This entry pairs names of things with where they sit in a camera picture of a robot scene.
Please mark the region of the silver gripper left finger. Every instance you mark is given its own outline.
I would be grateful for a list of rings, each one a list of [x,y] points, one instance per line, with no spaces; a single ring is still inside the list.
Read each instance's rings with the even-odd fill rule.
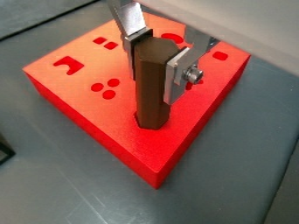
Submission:
[[[140,3],[133,0],[106,0],[106,5],[120,30],[129,76],[134,79],[134,45],[153,36],[153,30],[145,26]]]

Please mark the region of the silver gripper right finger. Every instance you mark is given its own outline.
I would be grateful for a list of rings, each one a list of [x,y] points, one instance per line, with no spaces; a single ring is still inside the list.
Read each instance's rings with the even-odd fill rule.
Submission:
[[[185,26],[184,40],[191,47],[184,47],[165,64],[165,79],[162,101],[172,105],[184,93],[185,84],[196,85],[203,71],[199,68],[199,59],[219,43],[219,40],[191,26]]]

